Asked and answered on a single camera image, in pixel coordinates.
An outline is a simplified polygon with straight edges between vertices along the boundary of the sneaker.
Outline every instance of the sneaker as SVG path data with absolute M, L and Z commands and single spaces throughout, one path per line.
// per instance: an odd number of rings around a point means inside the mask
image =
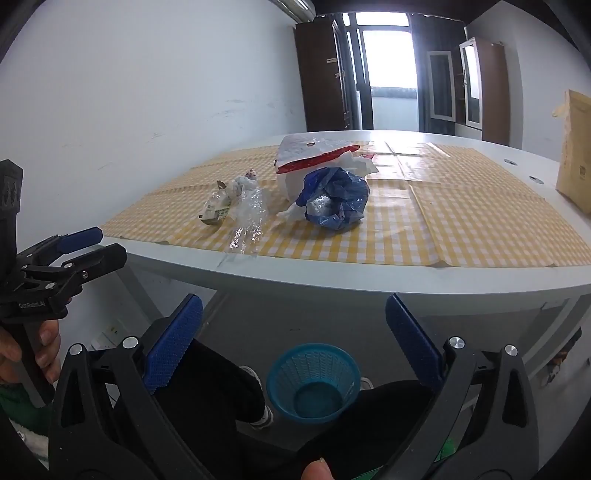
M 371 380 L 367 377 L 361 377 L 361 380 L 359 383 L 360 383 L 359 390 L 361 390 L 361 391 L 374 389 L 374 384 L 371 383 Z
M 252 368 L 247 367 L 246 365 L 243 365 L 240 368 L 244 370 L 247 374 L 249 374 L 251 377 L 254 377 L 256 381 L 259 382 L 259 385 L 261 386 L 262 390 L 262 382 L 259 376 L 256 374 L 256 372 Z M 268 407 L 268 405 L 265 405 L 265 413 L 262 415 L 261 419 L 251 423 L 250 425 L 255 430 L 262 430 L 264 428 L 270 427 L 273 423 L 273 419 L 273 411 Z

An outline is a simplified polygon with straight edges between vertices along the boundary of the screw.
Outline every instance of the screw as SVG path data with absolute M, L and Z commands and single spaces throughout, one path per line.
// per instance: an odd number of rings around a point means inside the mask
M 123 340 L 123 348 L 135 348 L 138 346 L 138 339 L 136 337 L 127 337 Z
M 517 355 L 519 352 L 517 350 L 517 347 L 515 345 L 507 345 L 505 347 L 505 353 L 507 355 L 511 355 L 511 356 L 515 356 Z
M 78 355 L 82 352 L 82 345 L 79 343 L 75 343 L 70 347 L 70 355 Z
M 466 342 L 459 337 L 451 337 L 449 339 L 449 344 L 458 350 L 466 346 Z

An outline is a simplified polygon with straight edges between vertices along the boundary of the wall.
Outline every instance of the wall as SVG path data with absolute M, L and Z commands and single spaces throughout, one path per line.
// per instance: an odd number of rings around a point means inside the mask
M 418 131 L 416 98 L 372 97 L 376 130 Z
M 0 156 L 25 172 L 19 249 L 100 225 L 217 153 L 305 131 L 293 27 L 267 0 L 42 4 L 0 64 Z M 94 293 L 73 303 L 85 322 L 101 321 Z
M 564 102 L 567 89 L 591 95 L 591 71 L 583 56 L 552 28 L 504 1 L 469 24 L 467 33 L 505 44 L 510 145 L 560 160 L 564 120 L 553 118 L 552 111 Z

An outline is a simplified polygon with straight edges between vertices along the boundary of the doorway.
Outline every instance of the doorway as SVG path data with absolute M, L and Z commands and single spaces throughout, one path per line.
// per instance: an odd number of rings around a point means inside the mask
M 357 124 L 418 131 L 417 68 L 408 15 L 343 14 L 353 60 Z

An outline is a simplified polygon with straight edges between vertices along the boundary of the person's leg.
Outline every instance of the person's leg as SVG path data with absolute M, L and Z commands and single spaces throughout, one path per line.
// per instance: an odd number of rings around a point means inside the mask
M 378 468 L 412 431 L 432 398 L 431 390 L 416 381 L 362 391 L 331 428 L 306 443 L 294 460 L 265 477 L 297 480 L 309 463 L 321 457 L 335 480 L 352 480 Z
M 154 398 L 217 480 L 244 478 L 236 421 L 255 422 L 265 412 L 255 378 L 193 340 L 168 386 L 156 390 Z

